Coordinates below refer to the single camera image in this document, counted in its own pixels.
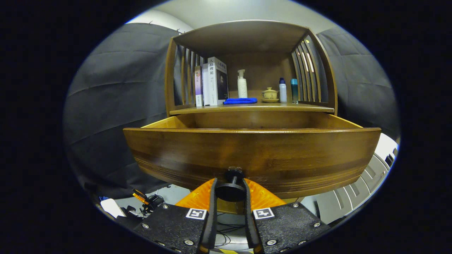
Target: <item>book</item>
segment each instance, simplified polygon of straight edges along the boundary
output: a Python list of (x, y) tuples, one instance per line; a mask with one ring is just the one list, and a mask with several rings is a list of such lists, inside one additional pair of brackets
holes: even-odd
[(209, 65), (209, 103), (219, 105), (229, 98), (226, 64), (216, 57), (208, 58), (207, 64)]
[(202, 65), (202, 96), (204, 97), (204, 106), (210, 105), (209, 100), (209, 82), (208, 82), (209, 64)]
[(196, 107), (202, 107), (202, 79), (201, 79), (201, 67), (195, 67), (195, 101)]

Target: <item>open drawer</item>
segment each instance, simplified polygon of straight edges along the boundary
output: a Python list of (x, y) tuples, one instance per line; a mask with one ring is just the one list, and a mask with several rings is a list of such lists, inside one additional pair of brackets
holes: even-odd
[(241, 167), (280, 198), (331, 191), (355, 182), (380, 128), (362, 128), (322, 112), (235, 111), (181, 114), (124, 135), (140, 168), (195, 189)]

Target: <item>white wall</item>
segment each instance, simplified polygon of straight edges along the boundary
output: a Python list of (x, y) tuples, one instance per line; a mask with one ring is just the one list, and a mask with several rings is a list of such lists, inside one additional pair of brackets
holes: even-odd
[(147, 10), (127, 23), (149, 23), (168, 27), (173, 30), (179, 29), (181, 33), (193, 30), (192, 27), (181, 21), (180, 19), (158, 10)]
[(265, 19), (306, 26), (320, 33), (337, 26), (321, 14), (290, 0), (171, 0), (153, 8), (192, 28), (233, 20)]

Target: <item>saucer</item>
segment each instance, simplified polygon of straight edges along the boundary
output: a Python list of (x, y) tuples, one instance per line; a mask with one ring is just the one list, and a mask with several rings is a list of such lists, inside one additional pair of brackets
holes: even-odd
[(263, 102), (267, 102), (267, 103), (275, 103), (278, 102), (279, 99), (262, 99)]

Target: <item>folded blue cloth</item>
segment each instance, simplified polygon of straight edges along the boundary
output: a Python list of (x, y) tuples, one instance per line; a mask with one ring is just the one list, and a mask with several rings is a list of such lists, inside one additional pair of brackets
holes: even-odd
[(246, 103), (256, 103), (257, 98), (229, 98), (223, 102), (223, 104), (246, 104)]

